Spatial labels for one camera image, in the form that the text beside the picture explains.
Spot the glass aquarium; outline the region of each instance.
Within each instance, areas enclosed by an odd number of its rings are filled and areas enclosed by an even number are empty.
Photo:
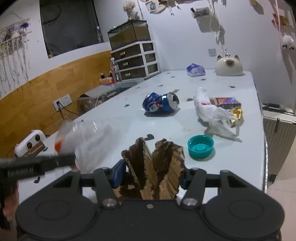
[[[151,40],[147,22],[130,20],[108,32],[112,50],[116,50],[137,41]]]

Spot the clear plastic bottle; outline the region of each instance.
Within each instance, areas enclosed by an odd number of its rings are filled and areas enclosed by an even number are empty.
[[[121,82],[122,79],[121,79],[121,74],[119,71],[119,66],[118,66],[118,64],[115,63],[114,58],[111,58],[110,60],[111,60],[110,67],[111,67],[111,71],[112,71],[113,80],[114,80],[114,82]]]
[[[75,153],[76,167],[81,173],[92,173],[110,165],[109,156],[122,139],[121,122],[116,119],[65,121],[57,133],[54,148],[62,155]]]

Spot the white wall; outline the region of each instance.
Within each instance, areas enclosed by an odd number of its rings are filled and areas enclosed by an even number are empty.
[[[126,0],[94,0],[95,7],[105,41],[107,32],[127,20],[122,5]],[[227,0],[226,7],[221,1],[215,3],[218,19],[225,29],[225,47],[232,55],[238,54],[244,70],[251,71],[260,97],[263,102],[284,104],[294,108],[296,99],[296,52],[284,52],[281,56],[279,33],[271,24],[275,3],[274,0],[258,0],[264,14],[257,13],[248,0]],[[168,9],[160,14],[150,14],[145,4],[140,2],[144,18],[149,24],[152,39],[157,46],[158,57],[162,71],[185,69],[190,63],[198,63],[205,68],[214,68],[216,58],[209,57],[208,49],[216,48],[221,54],[221,46],[216,44],[210,32],[202,32],[198,23],[192,18],[190,8],[207,6],[207,1],[195,1],[182,4],[182,10],[174,8],[174,16]],[[292,23],[295,32],[291,9],[279,1],[280,14],[286,15]],[[41,21],[39,0],[18,0],[3,15],[0,16],[0,28],[18,21],[15,11],[23,18],[30,18],[28,31],[28,59],[31,69],[29,79],[33,79],[62,64],[73,60],[106,51],[109,43],[92,45],[73,50],[51,59],[47,58]],[[9,94],[7,83],[4,83],[6,95]]]
[[[104,40],[113,27],[126,22],[127,15],[122,10],[126,0],[94,0],[99,24]],[[294,109],[296,99],[296,59],[284,53],[281,57],[280,37],[271,23],[275,12],[274,0],[257,0],[264,11],[259,14],[249,0],[227,0],[215,2],[219,22],[225,29],[225,47],[231,55],[238,54],[244,70],[251,71],[261,100],[284,104]],[[215,37],[210,32],[202,32],[190,8],[206,7],[206,0],[180,5],[182,10],[173,8],[174,16],[168,9],[160,14],[150,14],[145,4],[140,2],[145,20],[149,25],[152,39],[156,43],[161,70],[185,69],[191,63],[213,69],[216,58],[209,57],[208,49],[216,48],[221,54]],[[294,19],[290,7],[279,1],[280,14],[286,15],[294,29]]]
[[[30,26],[27,29],[28,31],[32,31],[32,33],[28,34],[29,42],[27,53],[28,60],[31,65],[31,68],[28,70],[28,76],[30,80],[60,65],[69,63],[76,59],[83,58],[85,56],[89,56],[95,53],[111,49],[109,42],[107,42],[76,49],[48,59],[41,27],[39,0],[16,1],[9,9],[7,9],[7,11],[4,14],[0,16],[0,29],[19,21],[17,16],[13,14],[13,11],[15,11],[16,14],[18,14],[24,19],[30,18]],[[10,84],[13,87],[11,91],[13,91],[15,88],[12,85],[13,81],[8,68],[7,75],[9,77]],[[22,85],[24,83],[25,79],[21,74],[20,84]],[[9,91],[7,82],[4,83],[4,89],[0,85],[2,98],[11,92]]]

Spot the plush toy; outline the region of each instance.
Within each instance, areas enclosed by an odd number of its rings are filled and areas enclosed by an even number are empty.
[[[11,25],[6,33],[5,38],[3,39],[3,41],[15,38],[15,37],[19,37],[21,34],[24,34],[25,31],[24,29],[27,28],[29,26],[28,22],[24,22],[23,24],[13,24]]]
[[[284,35],[283,37],[283,47],[284,49],[295,49],[294,39],[290,35]]]

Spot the wooden wall panel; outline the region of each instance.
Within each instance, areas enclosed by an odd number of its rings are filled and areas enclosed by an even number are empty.
[[[77,113],[77,98],[99,85],[100,73],[109,75],[110,52],[102,52],[50,70],[17,88],[0,100],[0,158],[21,142],[33,129],[46,135],[63,122],[52,102],[70,94],[67,109]],[[77,116],[64,110],[70,118]]]

